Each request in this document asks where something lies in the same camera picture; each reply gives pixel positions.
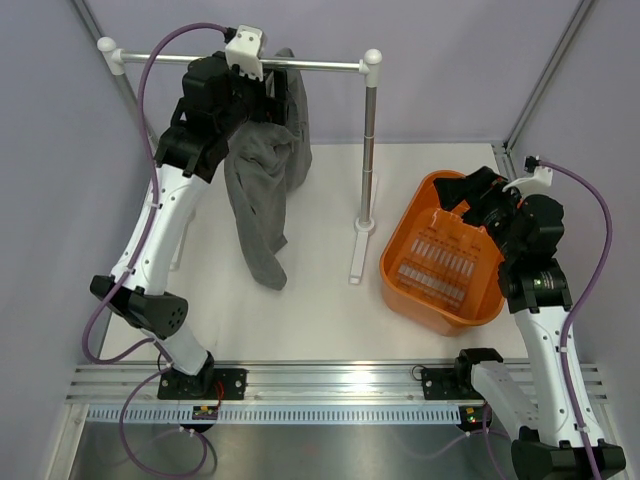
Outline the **grey shorts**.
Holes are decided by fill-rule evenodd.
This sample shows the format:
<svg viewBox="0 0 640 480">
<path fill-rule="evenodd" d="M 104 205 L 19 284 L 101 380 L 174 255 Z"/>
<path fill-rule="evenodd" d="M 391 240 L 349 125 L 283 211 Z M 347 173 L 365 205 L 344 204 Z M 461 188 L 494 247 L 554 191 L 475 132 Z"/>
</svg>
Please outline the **grey shorts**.
<svg viewBox="0 0 640 480">
<path fill-rule="evenodd" d="M 288 70 L 284 125 L 249 121 L 229 142 L 224 179 L 241 251 L 253 279 L 279 291 L 287 275 L 276 258 L 286 244 L 287 195 L 312 164 L 309 111 L 302 74 Z"/>
</svg>

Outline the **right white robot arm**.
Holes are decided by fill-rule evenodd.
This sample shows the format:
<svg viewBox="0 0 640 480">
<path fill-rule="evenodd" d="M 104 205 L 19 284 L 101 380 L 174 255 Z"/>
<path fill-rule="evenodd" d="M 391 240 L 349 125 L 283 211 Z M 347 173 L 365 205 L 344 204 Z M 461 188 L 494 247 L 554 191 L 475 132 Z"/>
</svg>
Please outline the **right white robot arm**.
<svg viewBox="0 0 640 480">
<path fill-rule="evenodd" d="M 624 471 L 622 447 L 609 443 L 592 409 L 575 351 L 577 310 L 555 258 L 564 209 L 541 193 L 552 173 L 536 167 L 513 182 L 483 167 L 434 181 L 440 206 L 468 208 L 464 223 L 486 230 L 504 259 L 502 296 L 524 340 L 536 398 L 530 400 L 491 349 L 460 353 L 453 372 L 461 395 L 480 394 L 511 440 L 520 479 L 608 479 Z"/>
</svg>

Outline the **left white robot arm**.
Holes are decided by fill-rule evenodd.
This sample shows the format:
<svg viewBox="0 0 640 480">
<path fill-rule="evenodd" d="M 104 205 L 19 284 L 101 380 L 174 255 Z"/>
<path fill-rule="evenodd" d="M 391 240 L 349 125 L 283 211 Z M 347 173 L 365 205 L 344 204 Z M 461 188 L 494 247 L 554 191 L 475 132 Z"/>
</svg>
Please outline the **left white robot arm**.
<svg viewBox="0 0 640 480">
<path fill-rule="evenodd" d="M 186 323 L 188 302 L 167 291 L 170 264 L 184 228 L 229 141 L 253 120 L 286 120 L 287 75 L 273 68 L 262 79 L 228 66 L 222 53 L 191 62 L 182 97 L 152 159 L 153 176 L 134 232 L 108 275 L 96 275 L 91 293 L 169 357 L 162 399 L 213 399 L 223 390 L 212 354 Z"/>
</svg>

